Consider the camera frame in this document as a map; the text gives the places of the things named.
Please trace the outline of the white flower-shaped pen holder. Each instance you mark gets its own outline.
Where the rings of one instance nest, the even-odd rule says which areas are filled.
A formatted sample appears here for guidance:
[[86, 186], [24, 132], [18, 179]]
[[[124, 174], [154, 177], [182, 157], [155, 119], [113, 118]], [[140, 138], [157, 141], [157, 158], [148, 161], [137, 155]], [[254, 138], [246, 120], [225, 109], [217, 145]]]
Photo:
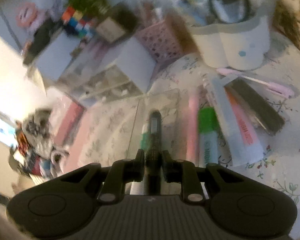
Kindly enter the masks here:
[[241, 23], [188, 27], [188, 32], [203, 61], [212, 68], [254, 70], [270, 49], [267, 15], [257, 14]]

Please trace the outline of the clear plastic organizer tray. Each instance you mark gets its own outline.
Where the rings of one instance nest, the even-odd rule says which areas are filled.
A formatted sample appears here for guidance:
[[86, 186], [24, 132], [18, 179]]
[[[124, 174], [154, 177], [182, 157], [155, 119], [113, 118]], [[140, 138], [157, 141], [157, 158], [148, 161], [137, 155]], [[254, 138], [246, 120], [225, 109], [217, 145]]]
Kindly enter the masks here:
[[[126, 159], [134, 159], [141, 152], [141, 143], [147, 141], [151, 131], [151, 114], [161, 114], [161, 149], [167, 150], [172, 159], [185, 160], [187, 151], [187, 95], [181, 95], [178, 89], [173, 89], [161, 94], [154, 94], [140, 99], [135, 117], [132, 137], [129, 143]], [[136, 165], [134, 161], [128, 161], [123, 168], [122, 179], [125, 184], [126, 194], [144, 195], [146, 189], [145, 167], [140, 161]], [[141, 178], [141, 182], [132, 182], [134, 178]], [[176, 195], [181, 193], [181, 185], [167, 183], [161, 175], [161, 195]]]

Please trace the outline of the black magnifying glass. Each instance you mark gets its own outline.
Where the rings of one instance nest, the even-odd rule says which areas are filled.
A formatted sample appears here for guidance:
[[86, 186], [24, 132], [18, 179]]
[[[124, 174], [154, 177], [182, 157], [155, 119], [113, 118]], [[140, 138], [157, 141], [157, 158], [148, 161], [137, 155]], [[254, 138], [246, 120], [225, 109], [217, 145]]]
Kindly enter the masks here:
[[217, 20], [225, 24], [246, 21], [250, 15], [249, 0], [209, 0], [209, 6]]

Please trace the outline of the white storage box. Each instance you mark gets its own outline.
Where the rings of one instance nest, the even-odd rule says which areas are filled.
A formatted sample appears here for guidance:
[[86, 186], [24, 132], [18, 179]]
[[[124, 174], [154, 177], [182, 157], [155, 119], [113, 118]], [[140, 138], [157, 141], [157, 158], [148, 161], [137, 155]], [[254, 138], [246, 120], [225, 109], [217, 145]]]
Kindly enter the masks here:
[[62, 31], [37, 56], [34, 65], [41, 75], [51, 81], [57, 81], [72, 60], [71, 53], [79, 46], [81, 39], [68, 36]]

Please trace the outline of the dark green flat box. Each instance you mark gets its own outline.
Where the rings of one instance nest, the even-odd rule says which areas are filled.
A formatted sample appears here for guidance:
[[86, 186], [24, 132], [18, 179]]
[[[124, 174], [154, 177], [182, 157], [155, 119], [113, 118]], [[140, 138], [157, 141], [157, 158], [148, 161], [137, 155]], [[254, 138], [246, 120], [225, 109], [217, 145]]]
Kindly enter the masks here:
[[29, 66], [38, 54], [50, 43], [53, 34], [63, 26], [62, 20], [48, 18], [34, 33], [33, 41], [25, 54], [23, 64]]

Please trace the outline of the black marker pen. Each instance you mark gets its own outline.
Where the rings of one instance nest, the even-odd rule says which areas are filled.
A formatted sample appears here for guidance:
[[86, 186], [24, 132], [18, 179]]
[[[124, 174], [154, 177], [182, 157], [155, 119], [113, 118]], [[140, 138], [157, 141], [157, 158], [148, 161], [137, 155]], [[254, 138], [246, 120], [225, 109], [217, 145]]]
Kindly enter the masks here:
[[145, 156], [146, 194], [160, 195], [161, 191], [161, 148], [162, 148], [161, 114], [153, 111], [149, 116], [148, 151]]

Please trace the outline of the green cap highlighter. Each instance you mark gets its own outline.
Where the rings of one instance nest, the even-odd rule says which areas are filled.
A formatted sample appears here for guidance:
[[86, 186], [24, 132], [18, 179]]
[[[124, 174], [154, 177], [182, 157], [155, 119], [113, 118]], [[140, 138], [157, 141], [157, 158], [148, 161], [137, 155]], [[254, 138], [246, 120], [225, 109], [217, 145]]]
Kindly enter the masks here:
[[218, 163], [218, 120], [214, 108], [202, 108], [198, 112], [199, 167]]

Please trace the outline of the purple clear pen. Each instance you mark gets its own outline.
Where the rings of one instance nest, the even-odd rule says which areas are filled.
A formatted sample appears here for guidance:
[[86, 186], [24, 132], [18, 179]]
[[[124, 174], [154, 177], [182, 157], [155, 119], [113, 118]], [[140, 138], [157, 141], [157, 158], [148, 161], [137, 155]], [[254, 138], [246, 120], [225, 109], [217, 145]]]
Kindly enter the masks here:
[[238, 70], [234, 70], [230, 68], [218, 68], [216, 71], [223, 76], [236, 75], [243, 79], [253, 81], [255, 83], [259, 83], [263, 85], [266, 88], [266, 90], [285, 99], [290, 99], [295, 97], [294, 90], [292, 90], [287, 85], [281, 85], [279, 83], [262, 80], [258, 77], [252, 77], [251, 75], [245, 74], [244, 72], [240, 72]]

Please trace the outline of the white green glue stick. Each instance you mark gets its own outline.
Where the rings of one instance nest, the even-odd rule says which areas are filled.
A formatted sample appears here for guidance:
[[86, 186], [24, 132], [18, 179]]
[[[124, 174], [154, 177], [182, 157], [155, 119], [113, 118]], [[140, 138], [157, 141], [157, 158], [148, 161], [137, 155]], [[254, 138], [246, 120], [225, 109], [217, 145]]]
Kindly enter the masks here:
[[[144, 124], [141, 132], [140, 148], [145, 153], [148, 151], [148, 124]], [[145, 195], [146, 194], [146, 171], [141, 182], [132, 182], [130, 194], [131, 195]]]

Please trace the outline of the pink box in plastic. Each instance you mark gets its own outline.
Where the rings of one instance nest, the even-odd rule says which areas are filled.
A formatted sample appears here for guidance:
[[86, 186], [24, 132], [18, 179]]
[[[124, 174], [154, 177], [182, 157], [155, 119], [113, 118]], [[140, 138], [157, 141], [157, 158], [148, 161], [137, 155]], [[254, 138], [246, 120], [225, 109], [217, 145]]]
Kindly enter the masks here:
[[49, 116], [49, 133], [55, 145], [63, 146], [84, 112], [85, 107], [67, 95], [56, 101]]

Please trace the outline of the floral table cloth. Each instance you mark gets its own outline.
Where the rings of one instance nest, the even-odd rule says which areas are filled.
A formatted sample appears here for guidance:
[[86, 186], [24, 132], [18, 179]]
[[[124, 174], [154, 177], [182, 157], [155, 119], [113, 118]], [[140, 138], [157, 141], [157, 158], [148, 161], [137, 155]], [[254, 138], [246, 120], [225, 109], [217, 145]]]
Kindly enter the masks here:
[[300, 51], [282, 34], [271, 33], [254, 71], [214, 69], [189, 54], [159, 71], [146, 95], [96, 103], [83, 118], [77, 165], [132, 159], [155, 128], [173, 159], [216, 163], [274, 188], [300, 222]]

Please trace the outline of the white drawer organizer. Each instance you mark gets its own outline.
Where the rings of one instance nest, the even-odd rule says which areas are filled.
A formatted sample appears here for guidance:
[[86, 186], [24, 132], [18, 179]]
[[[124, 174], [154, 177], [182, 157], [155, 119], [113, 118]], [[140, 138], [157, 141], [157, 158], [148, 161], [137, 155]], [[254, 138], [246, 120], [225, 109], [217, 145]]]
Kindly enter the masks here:
[[135, 37], [112, 45], [92, 41], [66, 68], [57, 87], [81, 102], [145, 94], [155, 65]]

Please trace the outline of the black pencil case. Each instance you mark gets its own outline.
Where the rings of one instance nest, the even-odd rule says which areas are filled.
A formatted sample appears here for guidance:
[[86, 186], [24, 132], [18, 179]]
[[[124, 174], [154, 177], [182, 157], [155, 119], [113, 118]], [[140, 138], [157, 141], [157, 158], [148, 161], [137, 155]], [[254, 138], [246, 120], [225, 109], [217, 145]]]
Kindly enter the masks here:
[[235, 78], [225, 85], [238, 103], [251, 114], [270, 136], [275, 136], [285, 124], [284, 118], [271, 107], [256, 90], [241, 78]]

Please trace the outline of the pink plush toy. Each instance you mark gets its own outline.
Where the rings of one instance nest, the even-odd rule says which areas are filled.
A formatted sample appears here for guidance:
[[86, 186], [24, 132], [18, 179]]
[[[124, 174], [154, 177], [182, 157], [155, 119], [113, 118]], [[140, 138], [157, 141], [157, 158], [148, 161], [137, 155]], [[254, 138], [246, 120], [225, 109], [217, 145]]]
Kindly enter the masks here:
[[45, 11], [40, 10], [33, 2], [24, 3], [16, 15], [17, 26], [21, 28], [37, 29], [45, 20]]

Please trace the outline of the colourful rubik cube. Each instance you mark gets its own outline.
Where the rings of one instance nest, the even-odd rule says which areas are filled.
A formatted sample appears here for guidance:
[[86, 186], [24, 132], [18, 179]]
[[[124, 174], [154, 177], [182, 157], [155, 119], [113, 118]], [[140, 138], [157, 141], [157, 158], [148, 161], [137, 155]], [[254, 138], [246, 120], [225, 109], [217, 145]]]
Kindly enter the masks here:
[[68, 6], [63, 12], [61, 20], [64, 25], [64, 30], [68, 35], [78, 36], [80, 38], [92, 38], [96, 31], [95, 21], [85, 16], [79, 10]]

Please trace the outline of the pink perforated pen cup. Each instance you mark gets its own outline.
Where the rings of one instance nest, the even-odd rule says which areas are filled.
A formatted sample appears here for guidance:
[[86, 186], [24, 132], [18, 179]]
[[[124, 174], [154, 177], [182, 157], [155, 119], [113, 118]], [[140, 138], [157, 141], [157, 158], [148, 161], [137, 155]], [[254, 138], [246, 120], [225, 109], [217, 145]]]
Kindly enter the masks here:
[[175, 60], [184, 55], [172, 24], [167, 19], [137, 31], [135, 36], [157, 63]]

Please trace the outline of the orange pink highlighter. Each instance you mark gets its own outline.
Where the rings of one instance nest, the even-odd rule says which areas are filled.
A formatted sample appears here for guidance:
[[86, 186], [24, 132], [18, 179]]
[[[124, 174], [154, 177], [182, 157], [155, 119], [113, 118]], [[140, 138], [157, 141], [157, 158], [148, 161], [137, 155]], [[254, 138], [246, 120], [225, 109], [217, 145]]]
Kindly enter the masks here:
[[232, 110], [234, 111], [244, 145], [253, 146], [259, 144], [260, 142], [255, 129], [249, 118], [247, 117], [245, 111], [228, 89], [226, 89], [226, 94], [230, 101]]

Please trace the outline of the framed calligraphy planter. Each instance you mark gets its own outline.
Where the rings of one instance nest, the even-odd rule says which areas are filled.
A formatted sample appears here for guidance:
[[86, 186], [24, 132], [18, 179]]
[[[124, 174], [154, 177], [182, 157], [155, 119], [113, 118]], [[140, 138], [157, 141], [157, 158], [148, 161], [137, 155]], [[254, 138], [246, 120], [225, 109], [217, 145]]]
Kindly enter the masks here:
[[115, 43], [132, 35], [137, 28], [139, 19], [128, 5], [120, 2], [111, 7], [99, 20], [97, 34], [108, 43]]

